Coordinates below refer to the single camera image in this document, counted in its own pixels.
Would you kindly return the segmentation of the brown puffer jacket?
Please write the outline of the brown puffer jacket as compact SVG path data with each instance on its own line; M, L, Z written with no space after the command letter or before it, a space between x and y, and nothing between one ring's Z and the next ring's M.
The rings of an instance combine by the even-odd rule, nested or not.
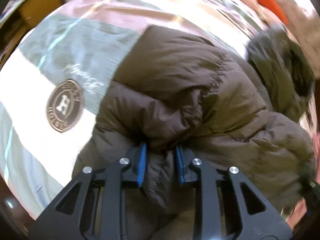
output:
M238 167L288 215L315 176L311 138L298 123L314 82L280 27L253 38L243 59L205 38L150 26L118 67L73 172L101 169L146 143L142 188L126 193L129 239L191 237L195 195L178 187L178 145L215 168Z

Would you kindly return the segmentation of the plaid pink grey duvet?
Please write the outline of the plaid pink grey duvet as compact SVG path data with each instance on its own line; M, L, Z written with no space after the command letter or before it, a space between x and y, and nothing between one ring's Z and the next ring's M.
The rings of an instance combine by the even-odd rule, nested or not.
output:
M1 175L16 204L36 219L71 179L102 98L125 55L150 25L203 36L244 56L266 29L242 0L70 0L28 28L1 69ZM48 100L72 79L84 108L71 129L47 119Z

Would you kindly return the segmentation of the pink pillow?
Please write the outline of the pink pillow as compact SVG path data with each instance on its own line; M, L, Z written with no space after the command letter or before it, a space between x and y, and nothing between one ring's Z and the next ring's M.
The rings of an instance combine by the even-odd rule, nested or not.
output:
M319 79L319 14L310 0L275 0L288 19L287 28Z

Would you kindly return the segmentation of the orange carrot plush toy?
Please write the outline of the orange carrot plush toy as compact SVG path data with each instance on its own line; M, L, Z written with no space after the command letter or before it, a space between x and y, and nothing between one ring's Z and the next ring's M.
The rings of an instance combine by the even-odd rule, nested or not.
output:
M275 0L257 0L257 2L273 12L285 25L288 25L289 20Z

